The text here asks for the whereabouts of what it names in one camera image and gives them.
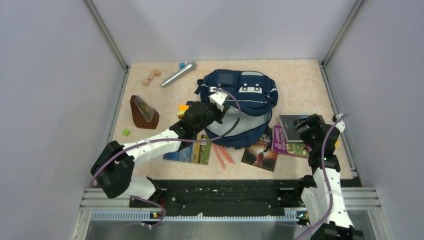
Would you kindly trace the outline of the dark blue Wuthering Heights book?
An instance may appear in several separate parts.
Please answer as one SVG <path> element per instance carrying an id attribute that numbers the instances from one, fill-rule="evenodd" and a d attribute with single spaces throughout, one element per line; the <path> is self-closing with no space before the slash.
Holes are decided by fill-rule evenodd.
<path id="1" fill-rule="evenodd" d="M 296 130 L 295 126 L 303 122 L 310 115 L 289 115 L 283 114 L 278 115 L 276 120 L 282 128 L 284 137 L 287 143 L 303 143 L 304 141 L 300 137 L 300 132 Z"/>

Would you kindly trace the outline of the purple Treehouse book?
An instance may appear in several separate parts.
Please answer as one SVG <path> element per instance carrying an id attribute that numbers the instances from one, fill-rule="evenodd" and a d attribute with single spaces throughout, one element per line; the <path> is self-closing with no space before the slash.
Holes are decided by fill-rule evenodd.
<path id="1" fill-rule="evenodd" d="M 273 153 L 307 159 L 310 150 L 310 147 L 304 142 L 288 143 L 282 127 L 280 125 L 273 126 L 271 145 Z"/>

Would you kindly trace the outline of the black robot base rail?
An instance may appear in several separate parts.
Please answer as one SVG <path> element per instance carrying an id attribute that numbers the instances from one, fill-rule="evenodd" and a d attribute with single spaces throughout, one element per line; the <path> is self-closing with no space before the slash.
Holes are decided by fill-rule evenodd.
<path id="1" fill-rule="evenodd" d="M 149 199 L 165 208 L 167 217 L 283 217 L 285 208 L 300 207 L 311 175 L 300 179 L 153 180 Z"/>

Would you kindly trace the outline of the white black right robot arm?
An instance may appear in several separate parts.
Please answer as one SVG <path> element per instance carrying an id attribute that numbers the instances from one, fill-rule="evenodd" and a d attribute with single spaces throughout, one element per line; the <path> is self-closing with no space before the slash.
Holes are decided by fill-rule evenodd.
<path id="1" fill-rule="evenodd" d="M 355 228 L 346 209 L 341 187 L 341 167 L 335 155 L 336 142 L 346 125 L 346 113 L 336 114 L 325 123 L 317 114 L 302 119 L 293 128 L 310 147 L 308 165 L 312 175 L 293 192 L 293 200 L 305 206 L 309 227 L 296 239 L 363 240 L 364 233 Z"/>

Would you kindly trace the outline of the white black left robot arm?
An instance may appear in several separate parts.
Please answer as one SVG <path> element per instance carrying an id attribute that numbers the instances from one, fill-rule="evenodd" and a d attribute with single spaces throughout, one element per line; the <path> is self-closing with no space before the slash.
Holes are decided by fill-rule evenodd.
<path id="1" fill-rule="evenodd" d="M 219 106 L 195 101 L 181 120 L 157 135 L 132 143 L 109 142 L 90 169 L 92 180 L 109 199 L 136 196 L 147 206 L 156 206 L 161 194 L 148 177 L 134 176 L 134 170 L 156 157 L 199 142 L 197 135 L 213 122 L 222 124 L 230 107 L 228 103 Z"/>

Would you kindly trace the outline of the navy blue student backpack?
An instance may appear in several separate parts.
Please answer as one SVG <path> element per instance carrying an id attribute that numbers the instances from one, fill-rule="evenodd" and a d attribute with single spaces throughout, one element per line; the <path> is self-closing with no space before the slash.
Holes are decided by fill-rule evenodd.
<path id="1" fill-rule="evenodd" d="M 230 95 L 230 108 L 222 123 L 211 123 L 204 131 L 213 143 L 228 148 L 247 148 L 269 129 L 279 93 L 273 79 L 259 71 L 216 69 L 197 81 L 195 94 L 207 102 L 215 89 Z"/>

